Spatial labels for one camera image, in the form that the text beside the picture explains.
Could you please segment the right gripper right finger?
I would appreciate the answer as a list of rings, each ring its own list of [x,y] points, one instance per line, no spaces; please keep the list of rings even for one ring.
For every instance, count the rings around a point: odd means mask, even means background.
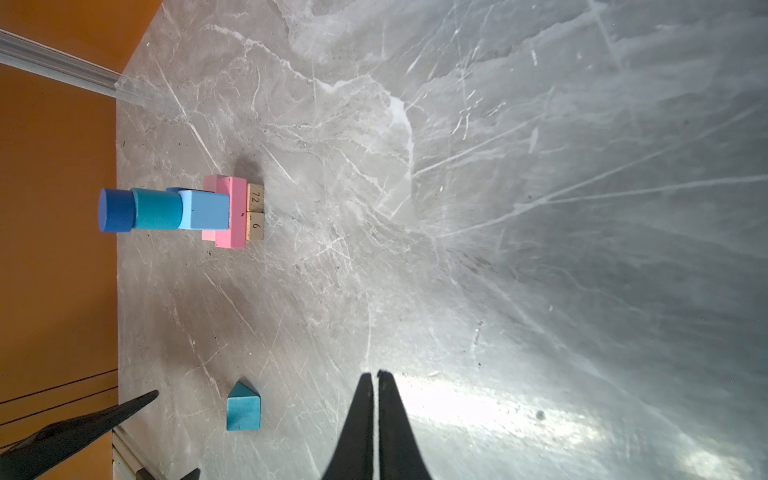
[[[380,478],[431,480],[394,376],[388,371],[380,370],[377,377]]]

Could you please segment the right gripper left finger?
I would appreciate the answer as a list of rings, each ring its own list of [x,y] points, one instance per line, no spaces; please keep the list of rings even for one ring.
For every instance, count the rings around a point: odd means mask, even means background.
[[[372,375],[361,375],[323,480],[373,478],[374,394]]]

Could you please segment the teal cube block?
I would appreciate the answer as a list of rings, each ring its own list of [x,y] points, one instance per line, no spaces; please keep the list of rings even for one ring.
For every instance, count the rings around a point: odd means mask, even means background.
[[[256,431],[261,426],[261,397],[248,384],[238,381],[226,403],[226,429]]]

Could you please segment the dark pink rectangular block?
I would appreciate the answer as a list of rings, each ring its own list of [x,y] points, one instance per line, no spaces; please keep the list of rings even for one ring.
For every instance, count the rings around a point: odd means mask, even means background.
[[[247,181],[239,177],[220,176],[217,179],[216,192],[229,196],[229,227],[227,230],[216,232],[216,247],[224,249],[245,248],[247,243]]]

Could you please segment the dark blue cylinder block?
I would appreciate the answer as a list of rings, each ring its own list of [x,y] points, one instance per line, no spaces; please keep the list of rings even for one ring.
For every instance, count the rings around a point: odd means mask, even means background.
[[[100,192],[98,225],[102,232],[125,233],[134,228],[136,207],[130,190],[107,189]]]

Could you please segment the teal cylinder block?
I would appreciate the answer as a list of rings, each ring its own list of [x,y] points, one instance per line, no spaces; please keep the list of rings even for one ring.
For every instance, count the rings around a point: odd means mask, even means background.
[[[142,230],[176,230],[183,214],[181,196],[176,192],[134,188],[134,228]]]

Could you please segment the light blue cube block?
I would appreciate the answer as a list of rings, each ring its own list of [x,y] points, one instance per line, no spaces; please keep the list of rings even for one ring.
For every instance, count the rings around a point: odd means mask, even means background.
[[[229,228],[230,198],[201,190],[180,190],[182,215],[179,229],[224,231]]]

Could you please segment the plain wood plank block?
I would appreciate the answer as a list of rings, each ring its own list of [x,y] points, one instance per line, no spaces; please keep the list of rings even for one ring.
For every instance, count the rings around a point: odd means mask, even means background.
[[[264,196],[265,196],[264,186],[260,184],[249,183],[247,194],[248,194],[247,211],[263,213],[264,212]]]

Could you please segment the light pink rectangular block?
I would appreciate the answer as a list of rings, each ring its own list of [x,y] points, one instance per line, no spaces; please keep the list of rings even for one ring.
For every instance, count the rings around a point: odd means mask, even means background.
[[[218,181],[221,175],[209,175],[203,179],[205,195],[202,200],[202,239],[213,242],[220,230],[229,228],[229,196],[220,193]]]

